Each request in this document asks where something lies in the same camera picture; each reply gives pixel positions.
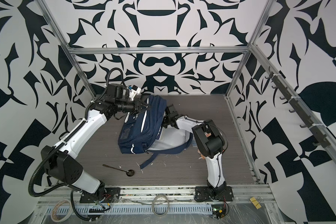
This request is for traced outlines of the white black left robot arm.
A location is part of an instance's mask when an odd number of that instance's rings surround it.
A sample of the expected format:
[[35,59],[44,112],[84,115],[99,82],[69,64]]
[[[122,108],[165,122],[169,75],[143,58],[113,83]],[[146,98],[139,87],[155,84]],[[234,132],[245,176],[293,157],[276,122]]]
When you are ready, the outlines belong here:
[[[106,79],[105,88],[85,109],[85,116],[80,123],[57,142],[54,146],[45,146],[42,150],[42,162],[38,165],[29,181],[28,192],[32,197],[42,197],[53,190],[69,186],[77,191],[84,191],[101,198],[104,183],[84,171],[76,161],[80,151],[95,132],[118,112],[137,115],[149,110],[150,106],[136,98],[141,92],[137,86],[128,87],[120,68],[113,68],[109,74],[118,71],[120,84],[110,84]],[[39,174],[44,172],[60,181],[59,184],[43,192],[35,192],[34,184]]]

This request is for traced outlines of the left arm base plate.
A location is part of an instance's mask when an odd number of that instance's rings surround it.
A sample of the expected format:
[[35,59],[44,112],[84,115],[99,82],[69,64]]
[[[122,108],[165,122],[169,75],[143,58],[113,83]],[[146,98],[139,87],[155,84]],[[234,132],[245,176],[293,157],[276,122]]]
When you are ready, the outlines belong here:
[[80,203],[94,203],[94,202],[100,202],[100,203],[112,203],[119,199],[120,196],[120,190],[119,187],[99,187],[98,190],[95,193],[88,193],[86,191],[83,191]]

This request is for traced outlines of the peach fabric pencil case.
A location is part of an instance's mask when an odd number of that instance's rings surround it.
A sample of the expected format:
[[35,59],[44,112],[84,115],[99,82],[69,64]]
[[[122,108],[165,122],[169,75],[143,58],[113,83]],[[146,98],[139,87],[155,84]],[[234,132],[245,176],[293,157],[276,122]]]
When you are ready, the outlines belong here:
[[199,149],[197,150],[197,152],[199,153],[199,155],[201,156],[201,158],[202,158],[203,160],[205,160],[205,156],[200,152]]

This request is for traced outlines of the navy blue student backpack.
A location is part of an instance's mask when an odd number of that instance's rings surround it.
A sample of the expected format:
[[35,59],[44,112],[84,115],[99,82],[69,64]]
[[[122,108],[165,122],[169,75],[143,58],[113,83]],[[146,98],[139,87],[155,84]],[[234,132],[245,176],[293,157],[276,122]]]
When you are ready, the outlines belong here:
[[151,108],[138,115],[127,114],[118,138],[123,154],[151,153],[151,157],[140,165],[144,169],[159,155],[176,155],[187,149],[193,134],[168,125],[163,127],[167,101],[161,96],[148,95],[144,102]]

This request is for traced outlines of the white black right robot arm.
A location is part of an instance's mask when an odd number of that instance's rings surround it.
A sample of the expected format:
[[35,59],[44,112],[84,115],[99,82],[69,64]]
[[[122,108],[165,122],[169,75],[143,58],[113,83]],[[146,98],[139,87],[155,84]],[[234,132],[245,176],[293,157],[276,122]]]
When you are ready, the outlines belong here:
[[208,190],[212,197],[221,194],[226,187],[222,168],[222,155],[225,152],[223,132],[211,119],[196,120],[179,114],[173,105],[166,107],[162,124],[193,134],[199,153],[206,160]]

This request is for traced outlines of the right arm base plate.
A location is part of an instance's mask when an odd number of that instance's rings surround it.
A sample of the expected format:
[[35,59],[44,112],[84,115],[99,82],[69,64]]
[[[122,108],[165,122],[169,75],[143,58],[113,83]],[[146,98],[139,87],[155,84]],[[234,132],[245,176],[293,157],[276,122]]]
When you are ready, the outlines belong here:
[[232,202],[233,199],[234,194],[232,192],[232,187],[227,186],[226,181],[224,181],[218,187],[213,187],[210,184],[208,184],[208,186],[195,187],[194,200],[196,202],[208,202],[208,201]]

